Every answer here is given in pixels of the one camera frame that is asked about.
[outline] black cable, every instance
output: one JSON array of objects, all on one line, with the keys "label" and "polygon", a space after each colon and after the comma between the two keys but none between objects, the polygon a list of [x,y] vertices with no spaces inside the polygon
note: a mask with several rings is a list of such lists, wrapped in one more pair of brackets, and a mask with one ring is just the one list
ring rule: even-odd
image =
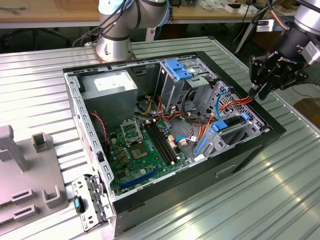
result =
[{"label": "black cable", "polygon": [[89,30],[87,31],[85,34],[83,34],[81,37],[79,37],[78,39],[76,39],[73,44],[72,44],[72,47],[74,48],[76,42],[78,42],[79,40],[83,40],[85,39],[86,37],[89,37],[89,36],[92,36],[92,35],[96,35],[97,33],[95,31],[97,31],[100,27],[102,27],[107,21],[109,21],[124,5],[125,5],[125,2],[127,0],[124,0],[122,2],[122,4],[119,5],[119,7],[110,15],[108,16],[102,23],[100,23],[97,27],[95,27],[94,29],[92,30]]},{"label": "black cable", "polygon": [[269,10],[271,11],[271,10],[273,10],[273,7],[272,7],[270,1],[272,2],[272,0],[266,0],[266,5],[268,6]]},{"label": "black cable", "polygon": [[123,1],[123,5],[122,5],[122,7],[121,7],[119,16],[118,16],[115,20],[113,20],[112,22],[110,22],[106,27],[102,28],[102,29],[99,31],[100,36],[94,41],[94,43],[98,42],[102,37],[104,37],[104,36],[116,25],[116,24],[114,24],[114,23],[116,23],[116,22],[121,18],[121,16],[122,16],[123,13],[124,13],[126,1],[127,1],[127,0],[124,0],[124,1]]},{"label": "black cable", "polygon": [[304,94],[301,94],[300,92],[298,92],[297,90],[295,90],[295,89],[294,89],[294,86],[292,86],[292,90],[293,90],[293,91],[295,91],[297,94],[299,94],[299,95],[303,96],[303,97],[309,97],[309,98],[311,98],[311,99],[312,99],[312,96],[310,96],[310,95],[304,95]]},{"label": "black cable", "polygon": [[315,5],[310,4],[309,2],[306,2],[304,0],[295,0],[298,4],[301,4],[302,6],[305,6],[308,9],[311,9],[317,13],[320,14],[320,8],[316,7]]},{"label": "black cable", "polygon": [[244,21],[245,21],[245,19],[246,19],[246,16],[247,16],[249,7],[250,7],[250,5],[251,5],[251,2],[252,2],[252,0],[249,1],[248,7],[246,8],[245,14],[244,14],[243,19],[242,19],[242,21],[241,21],[240,31],[238,31],[236,37],[235,37],[235,38],[233,39],[233,41],[230,43],[230,46],[229,46],[229,48],[228,48],[229,51],[231,51],[232,45],[233,45],[234,42],[238,39],[238,37],[241,35],[241,33],[243,32],[243,30],[245,29]]},{"label": "black cable", "polygon": [[[274,6],[274,5],[276,5],[277,3],[281,2],[281,1],[283,1],[283,0],[275,0],[275,1],[273,1],[273,2],[271,3],[271,6]],[[256,24],[258,23],[257,18],[258,18],[260,15],[263,16],[263,15],[267,12],[268,9],[269,9],[269,6],[266,5],[263,9],[261,9],[259,12],[257,12],[257,14],[253,16],[253,18],[252,18],[252,20],[251,20],[251,23],[252,23],[253,25],[256,25]]]}]

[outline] metal table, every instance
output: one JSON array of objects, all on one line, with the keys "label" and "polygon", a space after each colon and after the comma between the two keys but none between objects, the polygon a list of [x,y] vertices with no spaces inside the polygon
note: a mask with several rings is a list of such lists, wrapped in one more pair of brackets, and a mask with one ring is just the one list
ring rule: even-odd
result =
[{"label": "metal table", "polygon": [[[248,68],[207,37],[133,43],[138,58],[205,51],[246,90]],[[69,206],[0,239],[110,239],[108,226],[83,234],[71,181],[90,167],[73,122],[62,68],[97,63],[89,47],[0,55],[0,124],[15,141],[51,134]],[[319,132],[277,95],[261,103],[286,129],[245,169],[122,235],[137,239],[319,239]]]}]

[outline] black wire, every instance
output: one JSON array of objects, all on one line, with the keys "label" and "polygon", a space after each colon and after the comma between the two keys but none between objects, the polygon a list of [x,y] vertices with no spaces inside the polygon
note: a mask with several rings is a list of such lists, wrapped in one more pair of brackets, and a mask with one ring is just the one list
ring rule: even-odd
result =
[{"label": "black wire", "polygon": [[186,100],[189,98],[189,95],[191,95],[196,89],[197,88],[192,89],[192,87],[190,87],[189,90],[183,96],[183,98],[181,100],[181,115],[184,118],[186,123],[197,127],[197,126],[199,126],[199,122],[200,122],[200,124],[205,124],[208,121],[209,117],[198,118],[193,115],[189,116],[186,113],[186,108],[185,108]]},{"label": "black wire", "polygon": [[100,31],[99,31],[99,34],[100,36],[97,38],[97,40],[94,41],[94,43],[98,42],[102,37],[104,37],[116,24],[114,24],[115,22],[117,22],[121,16],[123,15],[124,13],[124,9],[125,9],[125,5],[126,5],[126,1],[127,0],[124,0],[123,1],[123,5],[121,7],[121,10],[120,10],[120,13],[118,15],[118,17],[113,20],[112,22],[110,22],[106,27],[102,28]]},{"label": "black wire", "polygon": [[266,4],[267,4],[267,6],[268,6],[270,11],[273,10],[273,7],[272,7],[272,5],[270,3],[270,0],[266,0]]},{"label": "black wire", "polygon": [[[275,1],[273,1],[273,2],[271,3],[271,6],[274,6],[274,5],[276,5],[277,3],[281,2],[281,1],[283,1],[283,0],[275,0]],[[263,9],[261,9],[256,15],[253,16],[253,18],[252,18],[252,20],[251,20],[251,23],[252,23],[253,25],[256,25],[256,24],[258,23],[257,18],[258,18],[260,15],[263,16],[263,15],[267,12],[268,9],[269,9],[269,6],[266,5],[266,6],[265,6]]]},{"label": "black wire", "polygon": [[235,37],[235,38],[233,39],[233,41],[230,43],[230,46],[229,46],[229,48],[228,48],[229,51],[231,51],[232,45],[233,45],[234,42],[238,39],[238,37],[241,35],[241,33],[243,32],[243,30],[245,29],[244,21],[245,21],[245,19],[246,19],[246,16],[247,16],[249,7],[250,7],[250,5],[251,5],[251,2],[252,2],[252,0],[249,1],[248,7],[246,8],[245,14],[244,14],[244,16],[243,16],[243,18],[242,18],[242,21],[241,21],[241,30],[238,31],[238,33],[236,34],[236,37]]},{"label": "black wire", "polygon": [[320,14],[320,8],[316,7],[315,5],[313,4],[310,4],[309,2],[306,2],[304,0],[295,0],[298,4],[301,4],[302,6],[305,6],[306,8],[308,9],[311,9],[317,13]]},{"label": "black wire", "polygon": [[292,90],[293,90],[293,91],[295,91],[297,94],[299,94],[299,95],[303,96],[303,97],[309,97],[309,98],[311,98],[311,99],[312,99],[312,96],[310,96],[310,95],[304,95],[304,94],[301,94],[300,92],[298,92],[297,90],[295,90],[295,89],[294,89],[294,86],[292,86]]},{"label": "black wire", "polygon": [[72,47],[75,46],[76,42],[78,42],[79,40],[83,40],[85,39],[86,37],[89,37],[89,36],[92,36],[92,35],[96,35],[97,31],[100,27],[102,27],[107,21],[109,21],[120,9],[122,9],[122,7],[125,5],[125,2],[127,0],[124,0],[122,2],[122,4],[119,5],[119,7],[110,15],[108,16],[101,24],[99,24],[97,27],[95,27],[94,29],[90,30],[90,31],[87,31],[85,34],[83,34],[81,37],[79,37],[78,39],[76,39],[73,44],[72,44]]}]

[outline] blue latch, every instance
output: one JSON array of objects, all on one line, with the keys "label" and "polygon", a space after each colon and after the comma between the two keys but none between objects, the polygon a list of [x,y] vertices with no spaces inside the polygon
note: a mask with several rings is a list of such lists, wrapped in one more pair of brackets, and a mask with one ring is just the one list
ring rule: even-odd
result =
[{"label": "blue latch", "polygon": [[75,204],[75,207],[76,207],[76,208],[80,207],[79,199],[76,199],[76,200],[74,201],[74,204]]},{"label": "blue latch", "polygon": [[224,121],[219,121],[219,122],[212,124],[213,130],[216,132],[219,132],[220,130],[225,129],[227,127],[228,127],[228,125]]},{"label": "blue latch", "polygon": [[170,70],[170,72],[175,75],[178,81],[190,79],[193,77],[193,75],[191,73],[188,73],[185,70],[184,66],[177,60],[165,61],[165,65]]},{"label": "blue latch", "polygon": [[243,119],[244,119],[245,121],[247,121],[247,120],[249,119],[248,114],[246,114],[245,112],[242,113],[242,117],[243,117]]}]

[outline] red wire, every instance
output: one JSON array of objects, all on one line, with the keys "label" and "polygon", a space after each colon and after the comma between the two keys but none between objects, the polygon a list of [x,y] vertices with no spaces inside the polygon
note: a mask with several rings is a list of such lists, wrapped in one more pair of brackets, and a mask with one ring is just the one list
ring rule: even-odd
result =
[{"label": "red wire", "polygon": [[101,119],[97,114],[95,114],[95,113],[93,113],[93,112],[90,112],[90,114],[91,114],[92,116],[95,116],[95,117],[100,121],[100,123],[102,124],[103,131],[104,131],[105,152],[107,153],[107,144],[108,144],[108,142],[107,142],[107,130],[106,130],[104,121],[102,121],[102,119]]}]

